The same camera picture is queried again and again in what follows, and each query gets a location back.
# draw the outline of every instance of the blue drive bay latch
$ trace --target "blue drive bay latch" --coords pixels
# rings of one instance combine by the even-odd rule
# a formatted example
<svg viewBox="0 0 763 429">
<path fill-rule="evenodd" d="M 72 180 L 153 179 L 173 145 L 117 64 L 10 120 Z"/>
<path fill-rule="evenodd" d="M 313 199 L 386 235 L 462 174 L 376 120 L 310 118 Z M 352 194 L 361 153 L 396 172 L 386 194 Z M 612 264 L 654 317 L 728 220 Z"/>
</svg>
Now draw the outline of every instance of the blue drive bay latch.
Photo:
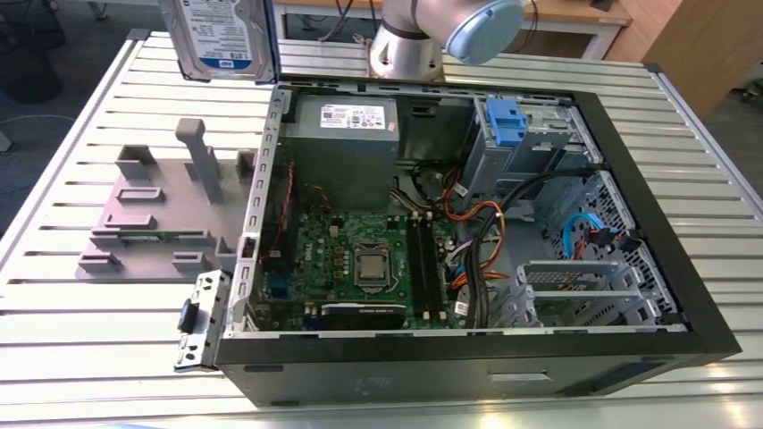
<svg viewBox="0 0 763 429">
<path fill-rule="evenodd" d="M 526 134 L 526 124 L 516 101 L 488 98 L 486 104 L 489 124 L 496 133 L 496 144 L 501 147 L 518 146 Z"/>
</svg>

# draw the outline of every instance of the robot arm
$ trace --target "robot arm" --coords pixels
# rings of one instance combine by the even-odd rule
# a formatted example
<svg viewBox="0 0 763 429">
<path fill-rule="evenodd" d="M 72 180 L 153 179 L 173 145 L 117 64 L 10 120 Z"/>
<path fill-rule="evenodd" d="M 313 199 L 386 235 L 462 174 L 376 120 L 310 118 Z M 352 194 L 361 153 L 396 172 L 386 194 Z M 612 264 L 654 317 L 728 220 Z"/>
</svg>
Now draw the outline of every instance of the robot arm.
<svg viewBox="0 0 763 429">
<path fill-rule="evenodd" d="M 513 40 L 524 0 L 388 0 L 370 46 L 370 68 L 380 78 L 434 80 L 442 52 L 477 65 Z"/>
</svg>

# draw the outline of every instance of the hard drive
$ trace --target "hard drive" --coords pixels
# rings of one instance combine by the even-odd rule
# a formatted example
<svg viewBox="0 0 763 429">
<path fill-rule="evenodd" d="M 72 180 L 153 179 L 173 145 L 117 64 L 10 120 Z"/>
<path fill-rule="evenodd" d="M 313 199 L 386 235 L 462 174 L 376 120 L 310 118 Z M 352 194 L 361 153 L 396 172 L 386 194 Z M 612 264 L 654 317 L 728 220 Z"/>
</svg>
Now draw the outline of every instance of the hard drive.
<svg viewBox="0 0 763 429">
<path fill-rule="evenodd" d="M 160 0 L 188 80 L 274 83 L 280 74 L 272 3 L 266 0 Z"/>
</svg>

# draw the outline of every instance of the ram slot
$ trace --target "ram slot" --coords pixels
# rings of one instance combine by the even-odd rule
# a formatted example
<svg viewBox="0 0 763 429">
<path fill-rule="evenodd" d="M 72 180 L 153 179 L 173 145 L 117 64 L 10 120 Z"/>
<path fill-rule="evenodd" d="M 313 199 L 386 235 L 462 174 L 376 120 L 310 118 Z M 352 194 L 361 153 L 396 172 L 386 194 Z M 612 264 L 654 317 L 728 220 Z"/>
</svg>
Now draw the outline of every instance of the ram slot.
<svg viewBox="0 0 763 429">
<path fill-rule="evenodd" d="M 413 315 L 416 317 L 429 318 L 426 290 L 420 266 L 418 219 L 409 218 L 405 222 L 405 226 L 405 240 L 408 242 L 409 288 L 413 297 Z"/>
<path fill-rule="evenodd" d="M 445 320 L 442 288 L 437 275 L 437 250 L 433 244 L 432 222 L 429 220 L 420 223 L 418 237 L 420 267 L 426 287 L 428 308 L 432 312 L 432 319 Z"/>
</svg>

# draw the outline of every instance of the power supply label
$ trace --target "power supply label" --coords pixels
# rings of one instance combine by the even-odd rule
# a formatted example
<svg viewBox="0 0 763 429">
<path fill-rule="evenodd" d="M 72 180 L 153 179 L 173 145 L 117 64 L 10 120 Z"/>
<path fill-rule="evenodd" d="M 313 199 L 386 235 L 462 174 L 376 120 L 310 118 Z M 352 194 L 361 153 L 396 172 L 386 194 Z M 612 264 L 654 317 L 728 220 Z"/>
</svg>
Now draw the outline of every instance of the power supply label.
<svg viewBox="0 0 763 429">
<path fill-rule="evenodd" d="M 236 16 L 238 0 L 182 0 L 182 15 L 196 57 L 209 67 L 245 69 L 252 64 L 245 24 Z"/>
<path fill-rule="evenodd" d="M 320 127 L 385 130 L 384 107 L 380 105 L 325 105 L 320 108 Z"/>
</svg>

